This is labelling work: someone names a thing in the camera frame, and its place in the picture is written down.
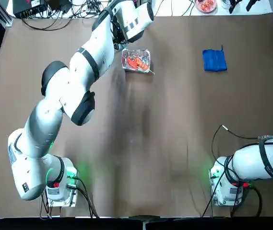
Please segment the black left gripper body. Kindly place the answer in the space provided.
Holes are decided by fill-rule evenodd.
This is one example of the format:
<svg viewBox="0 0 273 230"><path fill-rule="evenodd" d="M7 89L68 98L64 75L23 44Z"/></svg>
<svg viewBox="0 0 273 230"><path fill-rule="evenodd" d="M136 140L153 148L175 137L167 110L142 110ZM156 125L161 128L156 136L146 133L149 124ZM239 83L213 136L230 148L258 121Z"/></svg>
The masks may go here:
<svg viewBox="0 0 273 230"><path fill-rule="evenodd" d="M113 43L116 45L125 45L127 44L127 41L124 37L124 34L121 30L120 24L118 22L111 22L112 24L112 29L111 32L113 34Z"/></svg>

